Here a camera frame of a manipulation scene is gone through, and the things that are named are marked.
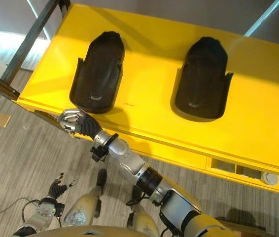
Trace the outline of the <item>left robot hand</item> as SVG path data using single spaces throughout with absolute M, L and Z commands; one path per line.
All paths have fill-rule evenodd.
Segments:
M 54 180 L 54 182 L 51 184 L 48 196 L 53 199 L 58 199 L 65 191 L 67 191 L 69 188 L 73 187 L 77 184 L 77 179 L 74 179 L 69 184 L 63 184 L 61 185 L 61 179 L 63 178 L 64 173 L 61 172 L 59 176 Z

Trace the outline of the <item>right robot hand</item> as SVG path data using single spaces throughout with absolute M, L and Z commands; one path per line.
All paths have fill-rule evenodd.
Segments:
M 78 133 L 94 139 L 102 131 L 102 127 L 92 116 L 77 108 L 64 110 L 57 121 L 71 135 Z

